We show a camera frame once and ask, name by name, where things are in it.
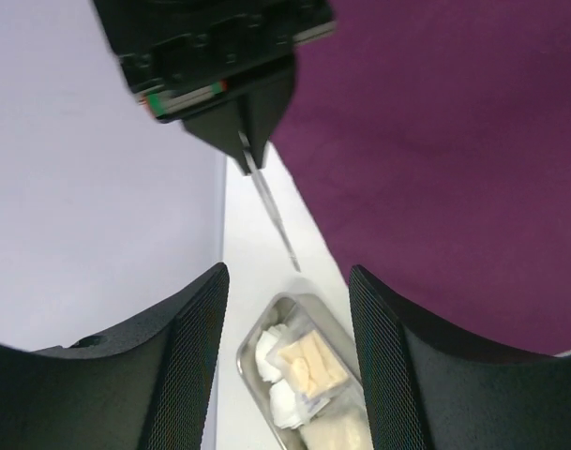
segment metal tray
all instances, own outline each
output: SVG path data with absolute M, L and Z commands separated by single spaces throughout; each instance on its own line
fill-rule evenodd
M 287 322 L 292 315 L 307 316 L 309 322 L 322 335 L 325 343 L 339 359 L 339 362 L 350 373 L 351 388 L 355 392 L 362 393 L 362 384 L 360 383 L 360 367 L 353 340 L 320 298 L 312 294 L 291 295 L 284 293 L 278 295 L 268 305 L 237 351 L 237 368 L 281 448 L 283 450 L 306 450 L 298 431 L 280 429 L 273 424 L 268 394 L 271 383 L 264 382 L 260 377 L 255 359 L 256 344 L 262 331 L 277 323 Z

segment purple fabric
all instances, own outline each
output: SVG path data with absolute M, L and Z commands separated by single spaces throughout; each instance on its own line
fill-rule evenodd
M 571 0 L 332 0 L 275 144 L 347 277 L 571 348 Z

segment white wall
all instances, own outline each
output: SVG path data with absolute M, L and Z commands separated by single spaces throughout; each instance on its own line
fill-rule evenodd
M 132 100 L 87 0 L 0 0 L 0 342 L 69 345 L 183 288 L 220 259 L 223 190 L 218 152 Z

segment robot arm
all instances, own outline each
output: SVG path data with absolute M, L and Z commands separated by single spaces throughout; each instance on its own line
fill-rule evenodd
M 296 46 L 335 29 L 326 0 L 94 0 L 132 95 L 161 123 L 263 166 L 293 96 Z

